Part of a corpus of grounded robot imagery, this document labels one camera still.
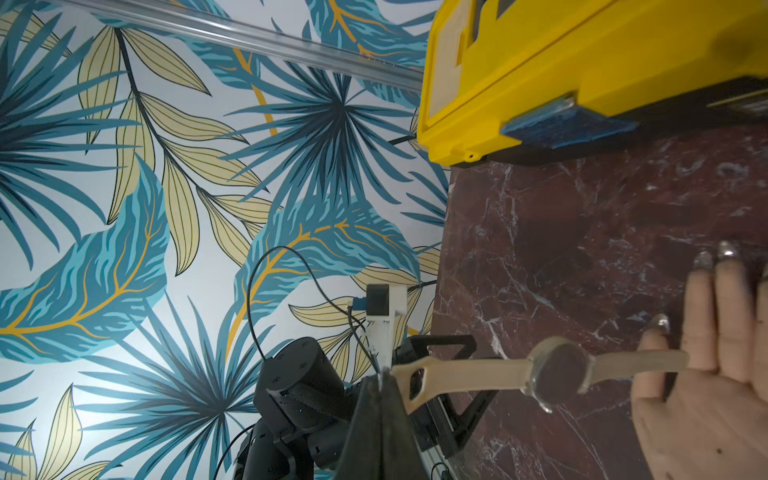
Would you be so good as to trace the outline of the cream wrist watch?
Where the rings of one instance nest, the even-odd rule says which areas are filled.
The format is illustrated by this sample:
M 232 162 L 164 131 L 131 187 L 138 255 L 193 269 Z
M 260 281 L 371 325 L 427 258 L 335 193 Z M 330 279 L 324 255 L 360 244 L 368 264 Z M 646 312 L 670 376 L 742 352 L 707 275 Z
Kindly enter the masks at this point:
M 470 381 L 477 385 L 477 390 L 520 390 L 534 398 L 546 411 L 577 394 L 586 393 L 594 384 L 628 379 L 645 372 L 679 373 L 687 368 L 688 363 L 688 354 L 680 350 L 644 350 L 594 356 L 563 337 L 543 340 L 525 359 L 467 361 Z M 395 366 L 391 370 L 405 410 L 411 376 L 409 369 L 415 366 L 412 363 Z

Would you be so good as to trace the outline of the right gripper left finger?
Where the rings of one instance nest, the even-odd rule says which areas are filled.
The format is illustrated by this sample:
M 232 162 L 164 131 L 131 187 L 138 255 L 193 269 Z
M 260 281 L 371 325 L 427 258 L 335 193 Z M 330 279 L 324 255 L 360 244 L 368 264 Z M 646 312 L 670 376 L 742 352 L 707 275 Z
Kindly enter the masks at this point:
M 336 468 L 336 480 L 383 478 L 382 376 L 363 380 L 346 442 Z

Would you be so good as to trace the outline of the mannequin hand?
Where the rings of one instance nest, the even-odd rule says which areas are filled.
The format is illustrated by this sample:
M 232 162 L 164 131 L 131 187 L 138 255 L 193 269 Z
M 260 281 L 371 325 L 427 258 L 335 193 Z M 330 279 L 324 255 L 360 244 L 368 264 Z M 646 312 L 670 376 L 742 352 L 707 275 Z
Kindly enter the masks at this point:
M 689 365 L 672 388 L 660 372 L 632 383 L 632 420 L 653 478 L 766 478 L 767 279 L 749 276 L 731 241 L 695 259 L 681 348 Z

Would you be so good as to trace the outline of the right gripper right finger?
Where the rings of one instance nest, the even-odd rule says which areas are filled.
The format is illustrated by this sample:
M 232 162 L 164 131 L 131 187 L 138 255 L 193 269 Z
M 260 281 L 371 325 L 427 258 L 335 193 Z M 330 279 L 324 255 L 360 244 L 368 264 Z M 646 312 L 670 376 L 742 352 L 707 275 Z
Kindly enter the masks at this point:
M 428 472 L 405 412 L 403 398 L 395 378 L 380 375 L 381 470 L 386 480 L 427 480 Z

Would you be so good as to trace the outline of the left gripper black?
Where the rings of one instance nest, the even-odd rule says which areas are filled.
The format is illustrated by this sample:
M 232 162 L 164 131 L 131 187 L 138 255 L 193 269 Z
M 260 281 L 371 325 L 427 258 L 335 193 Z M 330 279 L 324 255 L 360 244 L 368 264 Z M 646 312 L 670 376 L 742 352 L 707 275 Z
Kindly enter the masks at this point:
M 471 335 L 416 335 L 393 352 L 395 366 L 410 365 L 406 410 L 421 450 L 461 452 L 495 390 L 477 390 L 467 361 L 477 348 Z M 236 479 L 333 477 L 362 383 L 347 387 L 319 342 L 303 337 L 263 362 L 253 397 L 261 418 L 247 436 Z

